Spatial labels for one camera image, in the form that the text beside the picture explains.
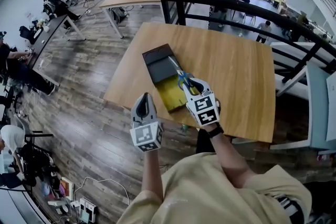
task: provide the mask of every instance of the blue scissors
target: blue scissors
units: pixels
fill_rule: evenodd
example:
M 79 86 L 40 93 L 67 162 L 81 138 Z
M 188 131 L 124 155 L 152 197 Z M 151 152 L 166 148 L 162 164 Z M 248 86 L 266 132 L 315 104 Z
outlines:
M 173 60 L 173 58 L 171 58 L 170 56 L 168 56 L 170 61 L 173 63 L 174 68 L 176 69 L 176 72 L 179 76 L 179 80 L 177 82 L 177 85 L 180 87 L 180 89 L 183 91 L 182 88 L 182 84 L 185 83 L 189 88 L 192 87 L 192 85 L 189 82 L 189 78 L 193 78 L 194 76 L 190 73 L 186 73 L 184 71 L 181 70 L 181 68 L 178 66 L 178 64 Z

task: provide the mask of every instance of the black wristband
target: black wristband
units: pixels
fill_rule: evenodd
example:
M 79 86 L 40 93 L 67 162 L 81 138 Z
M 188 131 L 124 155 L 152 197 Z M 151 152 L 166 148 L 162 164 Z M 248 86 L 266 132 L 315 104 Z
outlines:
M 216 128 L 208 132 L 210 138 L 213 138 L 214 136 L 217 136 L 222 133 L 224 134 L 224 130 L 222 129 L 221 125 L 218 122 L 216 122 Z

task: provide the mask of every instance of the black and white marker cube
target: black and white marker cube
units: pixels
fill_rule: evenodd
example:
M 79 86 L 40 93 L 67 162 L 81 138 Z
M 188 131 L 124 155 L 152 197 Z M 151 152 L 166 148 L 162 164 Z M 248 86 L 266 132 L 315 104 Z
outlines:
M 161 148 L 162 128 L 159 121 L 139 126 L 130 130 L 133 144 L 141 151 Z
M 213 93 L 207 96 L 193 96 L 186 104 L 191 115 L 199 126 L 205 126 L 219 121 L 218 108 Z

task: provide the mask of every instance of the black shirt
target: black shirt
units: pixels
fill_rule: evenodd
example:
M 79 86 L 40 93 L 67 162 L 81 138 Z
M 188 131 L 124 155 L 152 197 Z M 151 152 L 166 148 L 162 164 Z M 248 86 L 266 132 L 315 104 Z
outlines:
M 14 78 L 19 72 L 20 62 L 17 59 L 7 59 L 10 52 L 11 50 L 7 45 L 0 46 L 0 69 L 2 73 L 7 73 Z

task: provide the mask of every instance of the wooden floor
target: wooden floor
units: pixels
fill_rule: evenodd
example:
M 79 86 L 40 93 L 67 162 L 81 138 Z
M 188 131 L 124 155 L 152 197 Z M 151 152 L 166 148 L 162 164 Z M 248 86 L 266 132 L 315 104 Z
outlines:
M 132 144 L 129 112 L 104 101 L 102 97 L 142 22 L 162 22 L 163 18 L 157 6 L 144 6 L 143 9 L 127 7 L 131 9 L 130 16 L 120 24 L 120 30 L 125 35 L 120 39 L 104 13 L 97 8 L 99 1 L 90 3 L 96 5 L 90 9 L 91 14 L 95 15 L 83 15 L 76 23 L 87 40 L 65 41 L 57 35 L 41 56 L 45 59 L 44 71 L 59 81 L 60 87 L 49 97 L 41 94 L 40 100 L 38 96 L 34 99 L 33 95 L 26 94 L 22 108 L 28 101 L 24 112 L 29 115 L 32 130 L 54 134 L 52 138 L 38 139 L 37 144 L 52 151 L 60 173 L 72 180 L 75 188 L 85 177 L 98 180 L 112 178 L 127 189 L 133 200 L 141 188 L 143 154 Z M 86 8 L 78 4 L 72 10 L 83 14 Z M 75 38 L 76 33 L 70 32 L 69 36 Z M 281 113 L 277 112 L 275 133 L 280 136 L 286 135 L 284 132 L 288 133 L 289 130 L 296 132 L 290 126 L 297 123 L 288 125 L 286 119 L 291 117 L 286 117 L 284 109 Z M 163 122 L 163 125 L 165 132 L 159 153 L 162 172 L 182 158 L 194 154 L 197 139 L 196 129 L 185 131 L 172 122 Z M 309 156 L 314 160 L 316 153 L 312 151 L 270 153 L 267 145 L 262 143 L 237 148 L 259 172 L 280 163 L 302 181 L 307 180 L 307 176 L 318 175 L 322 168 L 330 176 L 333 174 L 330 163 L 311 166 L 303 161 L 308 157 L 300 158 Z M 298 164 L 302 164 L 301 172 L 295 169 Z M 59 215 L 47 205 L 39 187 L 40 182 L 33 193 L 40 208 L 52 222 L 58 221 Z M 84 188 L 76 192 L 76 199 L 82 196 L 98 206 L 97 223 L 116 223 L 128 205 L 124 190 L 113 182 L 95 183 L 89 179 Z

